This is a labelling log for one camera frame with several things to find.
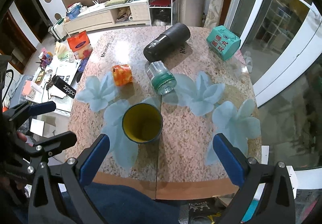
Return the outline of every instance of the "bolt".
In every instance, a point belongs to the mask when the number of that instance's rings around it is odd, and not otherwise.
[[[40,167],[43,169],[44,167],[45,167],[45,165],[46,165],[46,163],[45,162],[40,162]]]
[[[280,168],[285,168],[285,163],[283,161],[279,161],[278,165]]]
[[[68,160],[67,160],[67,164],[69,164],[69,165],[72,165],[72,164],[74,164],[75,163],[75,159],[74,158],[69,158]]]
[[[34,171],[33,166],[28,166],[27,171],[28,171],[28,173],[32,174]]]
[[[256,164],[257,160],[252,158],[252,157],[250,157],[250,158],[248,158],[248,162],[249,162],[249,164]]]

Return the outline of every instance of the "black zippo container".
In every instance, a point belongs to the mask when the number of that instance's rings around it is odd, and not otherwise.
[[[190,35],[190,30],[186,25],[176,23],[151,41],[144,48],[143,54],[149,62],[164,60],[177,47],[186,42]]]
[[[53,76],[52,83],[62,92],[66,93],[72,99],[75,98],[76,90],[73,89],[70,85],[68,85],[62,78],[59,76]]]

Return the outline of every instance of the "blue gripper pad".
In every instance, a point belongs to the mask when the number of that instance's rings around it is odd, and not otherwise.
[[[48,112],[55,111],[55,109],[56,109],[55,102],[53,102],[53,101],[44,102],[44,103],[30,106],[30,108],[28,110],[28,115],[29,116],[37,116],[40,114],[45,114]]]
[[[79,170],[79,184],[84,187],[93,181],[109,151],[109,137],[104,135]]]
[[[213,148],[215,153],[217,154],[220,162],[222,163],[223,167],[225,168],[228,177],[230,178],[231,182],[238,187],[241,187],[245,181],[245,172],[241,164],[238,162],[234,154],[232,153],[231,149],[234,148],[230,142],[227,145],[221,139],[221,136],[225,138],[223,134],[216,134],[213,139]]]

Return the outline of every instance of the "hand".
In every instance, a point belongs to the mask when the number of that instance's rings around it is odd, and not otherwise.
[[[17,136],[23,142],[27,141],[27,137],[24,134],[22,134],[21,132],[17,131]],[[24,184],[24,183],[16,182],[16,184],[17,184],[17,189],[19,189],[19,190],[23,189],[26,186],[26,184]],[[0,186],[2,186],[4,188],[8,188],[10,186],[10,180],[7,177],[0,176]]]

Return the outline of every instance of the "dark blue clothing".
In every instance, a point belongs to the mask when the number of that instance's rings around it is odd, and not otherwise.
[[[133,188],[93,182],[85,191],[109,224],[178,224],[179,207],[156,202]],[[70,216],[76,223],[82,223],[68,193],[62,195]],[[28,223],[26,210],[17,215],[24,224]]]

